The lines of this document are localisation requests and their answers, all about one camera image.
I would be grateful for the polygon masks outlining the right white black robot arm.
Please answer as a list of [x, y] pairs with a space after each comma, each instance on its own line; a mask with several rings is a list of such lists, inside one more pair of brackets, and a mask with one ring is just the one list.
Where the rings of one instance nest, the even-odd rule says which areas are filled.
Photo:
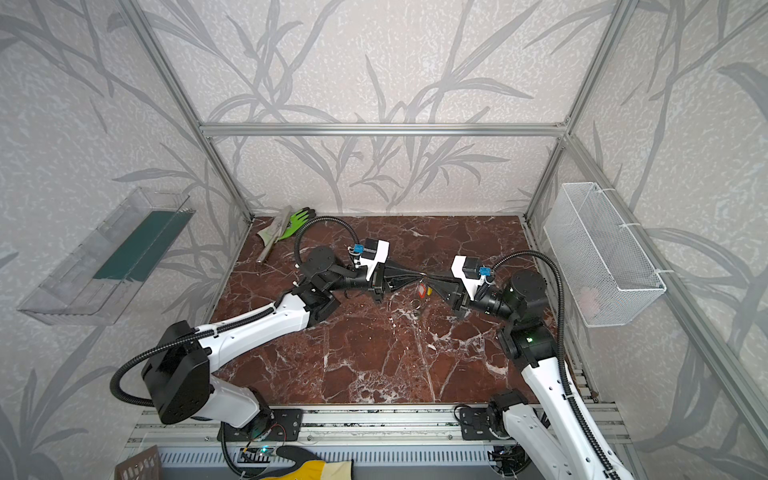
[[[554, 330], [542, 319], [546, 282], [539, 273], [518, 271], [506, 290], [494, 284], [497, 271], [521, 257], [543, 262], [554, 277]], [[457, 256], [449, 274], [429, 275], [425, 281], [452, 309], [474, 309], [505, 322], [498, 333], [502, 349], [547, 418], [542, 420], [516, 391], [498, 394], [488, 404], [494, 435], [514, 440], [547, 479], [632, 478], [573, 383], [565, 354], [562, 275], [552, 259], [538, 251], [523, 250], [486, 267], [475, 258]]]

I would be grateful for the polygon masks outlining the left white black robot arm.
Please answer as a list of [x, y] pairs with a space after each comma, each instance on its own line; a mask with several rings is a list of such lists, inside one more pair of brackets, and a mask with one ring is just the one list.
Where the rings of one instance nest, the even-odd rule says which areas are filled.
[[[352, 238], [344, 264], [333, 249], [315, 247], [301, 256], [304, 235], [320, 223], [341, 226]], [[193, 328], [185, 321], [168, 327], [157, 346], [120, 366], [110, 380], [121, 402], [152, 407], [165, 424], [200, 417], [235, 428], [271, 420], [263, 398], [215, 373], [237, 357], [287, 334], [312, 328], [330, 318], [340, 301], [336, 294], [365, 291], [379, 301], [389, 288], [399, 289], [425, 278], [389, 258], [384, 240], [361, 239], [345, 220], [319, 216], [295, 235], [294, 263], [300, 279], [277, 300], [233, 318]]]

